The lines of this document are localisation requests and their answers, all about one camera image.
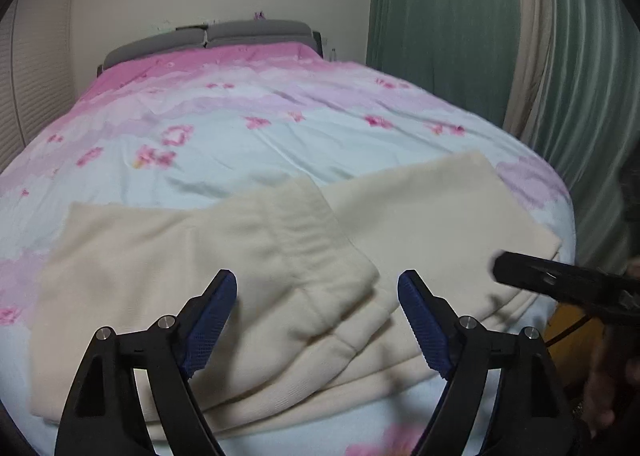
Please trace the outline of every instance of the folded blanket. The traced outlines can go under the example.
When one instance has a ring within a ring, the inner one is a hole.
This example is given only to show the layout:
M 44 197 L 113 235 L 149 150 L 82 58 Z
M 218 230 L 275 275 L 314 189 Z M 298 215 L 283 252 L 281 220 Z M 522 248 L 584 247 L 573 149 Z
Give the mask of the folded blanket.
M 95 329 L 147 328 L 229 268 L 239 304 L 191 383 L 207 421 L 257 430 L 332 414 L 429 375 L 398 309 L 403 270 L 418 270 L 459 314 L 500 327 L 529 296 L 491 280 L 494 253 L 551 258 L 558 246 L 478 153 L 322 193 L 299 178 L 206 210 L 74 205 L 41 276 L 32 410 L 60 418 Z M 155 420 L 148 382 L 136 378 Z M 158 422 L 148 426 L 162 438 Z

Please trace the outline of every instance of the metal screw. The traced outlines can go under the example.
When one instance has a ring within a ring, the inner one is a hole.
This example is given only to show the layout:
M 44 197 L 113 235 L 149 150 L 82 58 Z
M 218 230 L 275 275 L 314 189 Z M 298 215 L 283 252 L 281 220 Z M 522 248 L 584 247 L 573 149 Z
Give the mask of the metal screw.
M 478 326 L 478 321 L 469 315 L 463 315 L 460 317 L 460 325 L 466 330 L 472 330 Z
M 95 338 L 97 338 L 99 341 L 103 341 L 105 339 L 108 339 L 109 335 L 111 335 L 111 330 L 107 327 L 104 327 L 104 328 L 100 328 L 95 333 Z
M 173 315 L 165 315 L 158 319 L 158 326 L 163 330 L 166 330 L 175 324 L 175 317 Z
M 532 328 L 531 326 L 527 326 L 526 328 L 524 328 L 524 335 L 527 337 L 527 339 L 531 340 L 540 338 L 540 332 L 535 328 Z

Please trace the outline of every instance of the mattress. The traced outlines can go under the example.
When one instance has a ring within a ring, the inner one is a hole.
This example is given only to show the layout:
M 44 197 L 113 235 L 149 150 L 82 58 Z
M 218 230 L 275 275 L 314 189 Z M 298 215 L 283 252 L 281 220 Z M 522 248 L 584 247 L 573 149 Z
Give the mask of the mattress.
M 521 205 L 562 239 L 560 260 L 572 262 L 573 210 L 556 173 L 512 136 L 412 84 L 325 62 L 297 42 L 190 49 L 111 67 L 0 175 L 2 402 L 36 450 L 52 454 L 56 427 L 28 413 L 29 324 L 36 275 L 72 201 L 202 208 L 300 172 L 322 185 L 466 150 L 489 159 Z M 539 297 L 513 328 L 542 328 L 552 309 Z M 496 385 L 492 375 L 468 454 Z M 229 455 L 404 454 L 442 388 L 432 378 L 222 447 Z

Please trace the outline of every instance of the blue gripper pad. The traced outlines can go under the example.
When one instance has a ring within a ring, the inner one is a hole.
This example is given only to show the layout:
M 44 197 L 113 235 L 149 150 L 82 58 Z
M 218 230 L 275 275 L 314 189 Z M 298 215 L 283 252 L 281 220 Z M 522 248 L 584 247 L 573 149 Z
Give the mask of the blue gripper pad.
M 213 293 L 207 307 L 189 333 L 186 354 L 180 365 L 182 372 L 191 378 L 193 373 L 207 365 L 213 346 L 225 326 L 236 302 L 236 278 L 229 273 Z
M 414 282 L 405 273 L 398 279 L 398 301 L 414 331 L 415 339 L 432 370 L 446 378 L 452 368 L 449 359 L 449 341 L 429 310 Z

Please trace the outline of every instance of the gray headboard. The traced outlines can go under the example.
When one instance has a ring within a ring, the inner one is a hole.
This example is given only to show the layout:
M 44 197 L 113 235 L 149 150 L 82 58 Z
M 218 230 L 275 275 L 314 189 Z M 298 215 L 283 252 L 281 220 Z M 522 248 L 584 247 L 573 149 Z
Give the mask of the gray headboard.
M 207 48 L 231 44 L 271 44 L 297 41 L 322 56 L 322 40 L 318 32 L 299 21 L 254 19 L 220 22 L 207 28 Z
M 98 75 L 107 68 L 133 59 L 156 53 L 185 50 L 189 48 L 214 48 L 233 44 L 270 44 L 297 41 L 306 44 L 322 57 L 322 38 L 319 32 L 299 21 L 279 19 L 238 20 L 221 22 L 210 26 L 199 25 L 176 28 L 130 42 L 109 52 L 98 66 Z
M 130 42 L 109 52 L 102 63 L 102 70 L 133 59 L 140 59 L 156 53 L 202 48 L 205 43 L 204 28 L 177 28 L 172 32 L 160 33 L 139 41 Z

